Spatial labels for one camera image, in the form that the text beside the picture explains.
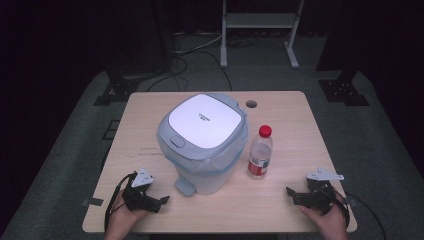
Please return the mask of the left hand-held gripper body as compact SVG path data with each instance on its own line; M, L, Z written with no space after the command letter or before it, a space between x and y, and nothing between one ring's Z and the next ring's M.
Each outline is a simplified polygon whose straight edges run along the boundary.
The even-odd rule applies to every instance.
M124 189L122 197L128 209L145 210L158 213L161 208L161 201L147 195L147 190L153 183L153 177L145 169L135 171L129 177L129 181Z

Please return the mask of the clear red-capped plastic bottle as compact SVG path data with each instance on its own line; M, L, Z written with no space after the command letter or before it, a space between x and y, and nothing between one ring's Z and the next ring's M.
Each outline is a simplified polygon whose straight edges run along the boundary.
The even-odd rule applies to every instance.
M247 171L254 179L261 179L267 173L273 150L271 135L272 128L262 125L251 142Z

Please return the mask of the white metal stand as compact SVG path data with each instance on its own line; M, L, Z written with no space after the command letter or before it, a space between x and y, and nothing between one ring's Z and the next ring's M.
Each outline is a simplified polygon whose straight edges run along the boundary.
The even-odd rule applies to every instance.
M305 0L299 0L294 13L229 13L227 0L222 0L222 24L220 45L220 66L226 68L227 61L227 31L230 29L290 29L290 37L284 42L284 47L293 69L299 68L298 60L293 50L294 40L300 23Z

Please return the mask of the person's left hand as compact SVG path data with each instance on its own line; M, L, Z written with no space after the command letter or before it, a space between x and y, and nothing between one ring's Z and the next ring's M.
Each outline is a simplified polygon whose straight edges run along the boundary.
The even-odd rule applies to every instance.
M135 225L141 221L148 212L145 210L131 211L125 204L120 190L113 204L113 211L105 231L104 240L124 240Z

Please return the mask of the black stand base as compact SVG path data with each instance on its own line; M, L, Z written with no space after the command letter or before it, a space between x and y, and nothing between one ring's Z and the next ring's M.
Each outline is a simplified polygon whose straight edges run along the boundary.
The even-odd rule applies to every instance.
M322 79L319 84L328 102L346 106L368 106L367 99L353 85L356 69L343 70L336 79Z
M134 77L126 77L118 70L107 70L109 82L104 92L99 95L94 106L108 106L113 102L126 102L130 95L138 90L140 81Z

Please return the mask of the person's right hand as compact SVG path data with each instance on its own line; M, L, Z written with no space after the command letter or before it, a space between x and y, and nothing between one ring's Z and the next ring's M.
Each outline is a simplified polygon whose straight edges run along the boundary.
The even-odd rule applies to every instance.
M317 226L325 240L349 240L345 213L337 204L325 215L304 206L299 206L298 209Z

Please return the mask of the grey pedal trash bin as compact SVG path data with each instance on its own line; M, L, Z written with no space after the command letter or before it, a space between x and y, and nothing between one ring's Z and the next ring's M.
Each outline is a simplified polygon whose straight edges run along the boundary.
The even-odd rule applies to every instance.
M206 149L219 146L239 124L248 121L247 114L238 102L223 93L191 96L174 107L162 120L166 120L185 140ZM228 171L216 175L189 173L172 163L178 173L175 186L186 196L195 193L213 194L231 177L237 162Z

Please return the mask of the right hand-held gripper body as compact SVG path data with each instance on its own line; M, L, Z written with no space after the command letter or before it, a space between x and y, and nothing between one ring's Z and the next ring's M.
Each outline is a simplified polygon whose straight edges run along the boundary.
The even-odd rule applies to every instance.
M330 207L335 204L342 212L345 212L344 205L337 199L336 192L331 185L332 180L343 179L343 175L318 167L314 172L306 175L309 192L293 192L293 203L295 205L317 209L324 214L328 213Z

